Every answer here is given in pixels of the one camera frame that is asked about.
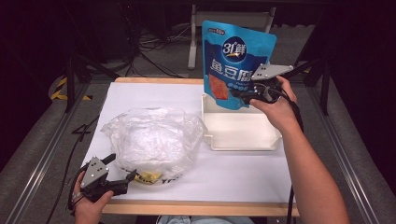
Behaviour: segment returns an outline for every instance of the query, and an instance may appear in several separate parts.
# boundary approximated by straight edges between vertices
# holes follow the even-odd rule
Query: white paper sheet
[[[203,90],[202,85],[191,84],[111,83],[84,163],[92,156],[103,159],[112,153],[109,139],[100,130],[117,115],[133,107],[179,107],[201,117]],[[125,178],[114,162],[107,167],[108,180]],[[214,151],[203,142],[194,167],[178,180],[160,186],[134,182],[127,194],[115,198],[286,203],[290,186],[283,144],[274,151]]]

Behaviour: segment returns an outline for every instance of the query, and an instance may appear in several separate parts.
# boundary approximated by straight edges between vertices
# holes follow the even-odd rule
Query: clear plastic bag
[[[182,109],[137,108],[118,115],[101,132],[109,137],[119,168],[136,169],[139,182],[163,184],[193,166],[206,126]]]

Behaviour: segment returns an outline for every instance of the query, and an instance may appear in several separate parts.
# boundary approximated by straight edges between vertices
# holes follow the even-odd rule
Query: blue snack bag
[[[268,63],[276,36],[215,21],[204,21],[202,34],[205,93],[227,109],[248,107],[230,90],[254,91],[250,77]]]

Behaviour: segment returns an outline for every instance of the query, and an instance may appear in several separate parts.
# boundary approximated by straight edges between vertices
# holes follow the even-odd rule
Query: table
[[[143,93],[142,90],[146,88],[155,89],[152,89],[151,93]],[[167,96],[163,101],[168,105],[175,106],[182,102],[186,112],[199,115],[201,93],[201,79],[116,79],[110,85],[84,161],[89,161],[94,155],[102,159],[111,153],[109,140],[100,129],[126,108],[136,103],[141,106],[163,105],[158,98]],[[190,171],[173,183],[160,186],[131,183],[128,193],[113,197],[103,212],[131,215],[249,217],[287,215],[290,177],[282,144],[275,151],[218,152],[202,143],[195,162],[196,165]],[[107,179],[123,179],[124,173],[112,163],[114,162],[108,165],[110,173]],[[292,215],[299,216],[296,205],[293,207]]]

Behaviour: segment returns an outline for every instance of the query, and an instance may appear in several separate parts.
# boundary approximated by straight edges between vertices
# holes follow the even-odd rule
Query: white plastic container
[[[276,150],[282,141],[279,130],[253,106],[229,110],[203,94],[202,119],[208,129],[205,141],[213,150]]]

